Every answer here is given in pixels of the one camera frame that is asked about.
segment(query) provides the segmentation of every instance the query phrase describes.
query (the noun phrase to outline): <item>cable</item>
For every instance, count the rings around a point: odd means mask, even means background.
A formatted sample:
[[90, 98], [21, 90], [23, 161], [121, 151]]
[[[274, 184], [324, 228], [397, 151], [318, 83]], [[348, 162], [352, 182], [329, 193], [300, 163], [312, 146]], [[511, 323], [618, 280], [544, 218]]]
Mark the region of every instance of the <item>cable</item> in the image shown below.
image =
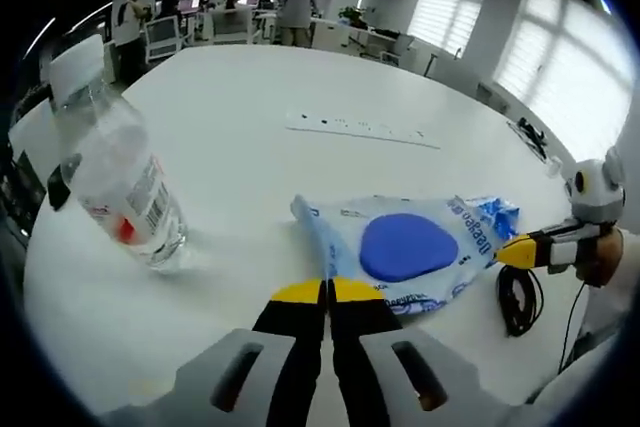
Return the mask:
[[576, 298], [573, 299], [573, 305], [571, 306], [571, 310], [569, 311], [569, 320], [567, 321], [567, 330], [564, 333], [564, 342], [562, 344], [562, 357], [560, 357], [560, 365], [558, 366], [558, 375], [564, 370], [562, 368], [562, 363], [564, 362], [564, 354], [567, 351], [567, 340], [569, 340], [569, 328], [571, 327], [571, 317], [573, 317], [573, 310], [576, 308], [576, 304], [578, 303], [578, 299], [580, 298], [580, 294], [582, 294], [582, 289], [587, 285], [584, 282], [580, 286], [578, 293], [576, 294]]
[[[513, 290], [516, 282], [520, 284], [524, 294], [522, 305]], [[496, 289], [502, 317], [507, 325], [507, 334], [520, 337], [527, 333], [544, 308], [544, 292], [536, 274], [531, 269], [516, 269], [505, 265], [498, 274]]]

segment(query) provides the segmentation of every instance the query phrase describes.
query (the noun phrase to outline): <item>robotic hand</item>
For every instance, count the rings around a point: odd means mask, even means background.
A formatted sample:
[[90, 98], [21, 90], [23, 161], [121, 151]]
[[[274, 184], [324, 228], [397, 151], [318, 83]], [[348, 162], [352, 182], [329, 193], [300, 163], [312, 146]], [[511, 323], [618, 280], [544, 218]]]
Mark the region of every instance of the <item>robotic hand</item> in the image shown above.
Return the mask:
[[572, 217], [515, 237], [496, 252], [496, 260], [518, 269], [548, 267], [551, 274], [576, 265], [586, 283], [602, 285], [590, 266], [597, 259], [599, 239], [612, 233], [622, 215], [623, 182], [622, 162], [613, 147], [604, 161], [579, 162], [575, 175], [566, 182]]

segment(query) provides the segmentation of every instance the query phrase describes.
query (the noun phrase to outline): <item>yellow stripe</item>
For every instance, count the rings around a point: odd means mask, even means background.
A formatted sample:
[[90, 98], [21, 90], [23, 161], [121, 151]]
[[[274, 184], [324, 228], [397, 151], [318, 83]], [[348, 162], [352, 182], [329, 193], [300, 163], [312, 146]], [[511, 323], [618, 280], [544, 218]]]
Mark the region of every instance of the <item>yellow stripe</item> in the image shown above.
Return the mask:
[[319, 279], [307, 280], [301, 284], [292, 284], [271, 296], [271, 300], [279, 302], [297, 302], [301, 304], [317, 304], [320, 293]]
[[359, 280], [349, 280], [343, 277], [333, 279], [336, 287], [338, 302], [352, 302], [356, 300], [384, 300], [384, 295], [369, 284]]
[[589, 192], [589, 179], [587, 177], [586, 172], [584, 171], [582, 172], [582, 180], [583, 180], [582, 182], [583, 187], [582, 187], [582, 192], [580, 192], [580, 194], [585, 195], [587, 192]]
[[532, 269], [536, 265], [536, 242], [528, 235], [519, 235], [496, 252], [495, 259], [518, 269]]

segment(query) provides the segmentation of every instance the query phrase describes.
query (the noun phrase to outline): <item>water bottle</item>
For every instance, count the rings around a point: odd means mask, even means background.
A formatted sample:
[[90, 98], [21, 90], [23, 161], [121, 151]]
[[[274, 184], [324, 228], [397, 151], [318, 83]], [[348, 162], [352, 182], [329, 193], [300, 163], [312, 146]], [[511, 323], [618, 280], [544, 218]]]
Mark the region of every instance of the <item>water bottle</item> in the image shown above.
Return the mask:
[[115, 242], [163, 269], [186, 242], [187, 227], [141, 114], [102, 80], [103, 70], [99, 35], [51, 63], [62, 178]]

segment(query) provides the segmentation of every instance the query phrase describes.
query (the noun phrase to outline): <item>round table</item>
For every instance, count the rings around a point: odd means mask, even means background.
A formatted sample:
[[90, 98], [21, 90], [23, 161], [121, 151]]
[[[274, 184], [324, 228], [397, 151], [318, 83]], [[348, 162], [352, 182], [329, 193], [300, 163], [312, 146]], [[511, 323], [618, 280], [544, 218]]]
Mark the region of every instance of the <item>round table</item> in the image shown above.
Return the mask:
[[[231, 329], [251, 328], [272, 293], [322, 276], [289, 212], [298, 193], [316, 202], [499, 195], [521, 207], [521, 231], [569, 214], [562, 180], [546, 175], [504, 117], [376, 62], [279, 46], [199, 47], [124, 96], [146, 117], [206, 261], [158, 275], [75, 200], [57, 213], [43, 203], [28, 251], [26, 312], [55, 368], [95, 413], [167, 392], [180, 365]], [[301, 110], [419, 128], [440, 149], [286, 129], [287, 113]], [[530, 332], [508, 338], [495, 295], [499, 268], [442, 310], [406, 322], [475, 364], [487, 391], [518, 404], [555, 374], [580, 283], [571, 270], [540, 270], [544, 312]], [[583, 296], [569, 345], [585, 306]], [[330, 352], [324, 342], [308, 425], [347, 425]]]

